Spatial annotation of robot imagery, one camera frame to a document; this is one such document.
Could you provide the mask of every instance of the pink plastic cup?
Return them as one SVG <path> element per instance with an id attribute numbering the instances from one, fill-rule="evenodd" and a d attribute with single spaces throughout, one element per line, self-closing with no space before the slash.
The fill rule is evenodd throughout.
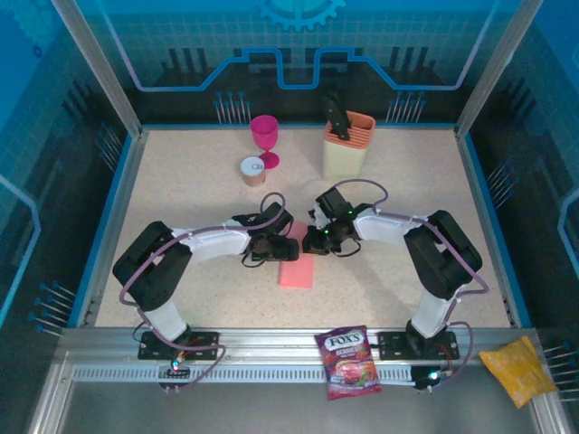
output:
<path id="1" fill-rule="evenodd" d="M 278 141 L 278 129 L 280 123 L 270 115 L 261 115 L 252 120 L 250 129 L 253 134 L 253 141 L 259 149 L 265 151 L 260 155 L 266 169 L 273 169 L 280 163 L 277 154 L 270 152 Z"/>

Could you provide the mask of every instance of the pink paper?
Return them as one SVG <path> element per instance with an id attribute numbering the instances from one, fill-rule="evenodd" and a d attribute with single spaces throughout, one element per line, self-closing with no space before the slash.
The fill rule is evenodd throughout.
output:
<path id="1" fill-rule="evenodd" d="M 304 253 L 301 241 L 308 233 L 308 225 L 294 222 L 289 238 L 299 242 L 299 259 L 292 262 L 281 262 L 280 285 L 286 288 L 312 288 L 314 283 L 314 255 Z"/>

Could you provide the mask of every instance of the glass panel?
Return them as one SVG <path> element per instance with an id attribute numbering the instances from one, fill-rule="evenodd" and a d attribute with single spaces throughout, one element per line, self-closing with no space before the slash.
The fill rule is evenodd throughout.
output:
<path id="1" fill-rule="evenodd" d="M 0 2 L 0 40 L 0 420 L 24 432 L 126 132 L 50 2 Z"/>
<path id="2" fill-rule="evenodd" d="M 455 122 L 518 0 L 260 0 L 81 9 L 144 123 L 323 121 L 321 97 L 393 123 Z"/>
<path id="3" fill-rule="evenodd" d="M 545 0 L 471 131 L 531 322 L 546 347 L 566 339 L 572 351 L 579 345 L 578 6 Z M 573 372 L 570 357 L 556 360 L 554 372 Z M 571 380 L 561 389 L 576 387 L 574 376 L 556 378 Z"/>

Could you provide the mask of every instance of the candy bag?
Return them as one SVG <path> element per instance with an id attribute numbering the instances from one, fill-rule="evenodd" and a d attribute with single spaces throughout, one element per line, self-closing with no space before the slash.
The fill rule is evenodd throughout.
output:
<path id="1" fill-rule="evenodd" d="M 330 401 L 382 390 L 365 325 L 341 327 L 315 337 L 324 361 Z"/>

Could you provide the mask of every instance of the yellow container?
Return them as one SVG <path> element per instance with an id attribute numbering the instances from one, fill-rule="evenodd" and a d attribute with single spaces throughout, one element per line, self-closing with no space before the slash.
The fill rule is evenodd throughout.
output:
<path id="1" fill-rule="evenodd" d="M 349 140 L 341 140 L 333 134 L 328 122 L 324 134 L 324 179 L 337 181 L 360 175 L 364 164 L 365 151 L 370 145 L 376 121 L 371 116 L 347 111 L 351 127 Z"/>

